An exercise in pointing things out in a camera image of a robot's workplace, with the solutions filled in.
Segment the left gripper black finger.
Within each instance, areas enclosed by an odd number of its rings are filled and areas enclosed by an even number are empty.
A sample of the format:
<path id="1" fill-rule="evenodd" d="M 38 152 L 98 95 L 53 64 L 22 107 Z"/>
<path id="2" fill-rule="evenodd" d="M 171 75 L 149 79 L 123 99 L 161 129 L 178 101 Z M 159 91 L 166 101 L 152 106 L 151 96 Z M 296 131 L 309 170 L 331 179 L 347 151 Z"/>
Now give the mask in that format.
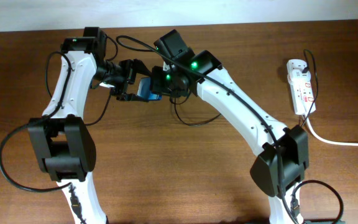
<path id="1" fill-rule="evenodd" d="M 116 95 L 118 101 L 139 101 L 139 102 L 149 102 L 148 99 L 145 99 L 134 93 L 119 93 Z"/>
<path id="2" fill-rule="evenodd" d="M 152 72 L 145 66 L 145 64 L 141 60 L 134 59 L 133 63 L 132 63 L 132 69 L 136 73 L 139 73 L 139 74 L 142 74 L 142 75 L 145 75 L 148 77 L 152 76 Z"/>

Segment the blue screen smartphone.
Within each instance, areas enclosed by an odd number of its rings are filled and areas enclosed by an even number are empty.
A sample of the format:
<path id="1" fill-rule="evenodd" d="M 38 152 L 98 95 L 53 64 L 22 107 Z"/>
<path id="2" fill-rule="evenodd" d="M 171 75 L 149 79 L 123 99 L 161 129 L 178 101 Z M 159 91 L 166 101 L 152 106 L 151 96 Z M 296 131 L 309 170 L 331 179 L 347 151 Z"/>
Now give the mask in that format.
<path id="1" fill-rule="evenodd" d="M 139 87 L 137 91 L 137 96 L 147 100 L 147 101 L 159 101 L 162 99 L 162 95 L 157 95 L 152 93 L 150 90 L 151 87 L 151 78 L 141 78 L 139 82 Z"/>

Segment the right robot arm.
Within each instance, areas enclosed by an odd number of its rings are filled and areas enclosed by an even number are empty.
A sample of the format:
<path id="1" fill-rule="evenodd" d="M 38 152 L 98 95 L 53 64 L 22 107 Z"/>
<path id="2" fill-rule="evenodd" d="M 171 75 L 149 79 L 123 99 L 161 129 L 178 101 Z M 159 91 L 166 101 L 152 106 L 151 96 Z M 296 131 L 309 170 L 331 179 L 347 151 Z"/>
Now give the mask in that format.
<path id="1" fill-rule="evenodd" d="M 250 175 L 268 196 L 270 223 L 301 223 L 298 191 L 309 166 L 308 136 L 288 128 L 247 96 L 209 51 L 199 54 L 176 30 L 157 39 L 151 51 L 164 66 L 153 70 L 161 82 L 157 93 L 181 96 L 188 91 L 215 108 L 240 133 L 256 156 Z"/>

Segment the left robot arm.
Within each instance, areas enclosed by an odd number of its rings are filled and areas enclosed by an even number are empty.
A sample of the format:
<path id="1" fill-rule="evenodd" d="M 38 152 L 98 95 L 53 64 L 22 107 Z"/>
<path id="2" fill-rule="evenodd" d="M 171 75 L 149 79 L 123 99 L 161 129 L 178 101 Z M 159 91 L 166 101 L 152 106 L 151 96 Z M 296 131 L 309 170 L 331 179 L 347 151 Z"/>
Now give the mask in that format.
<path id="1" fill-rule="evenodd" d="M 126 88 L 133 84 L 136 72 L 147 74 L 138 60 L 116 65 L 106 59 L 108 35 L 99 27 L 87 27 L 83 36 L 62 43 L 60 76 L 44 110 L 46 121 L 35 118 L 28 129 L 40 170 L 48 173 L 63 191 L 75 223 L 108 223 L 93 183 L 96 146 L 83 121 L 86 97 L 91 82 L 110 89 L 109 94 L 122 101 L 144 98 Z"/>

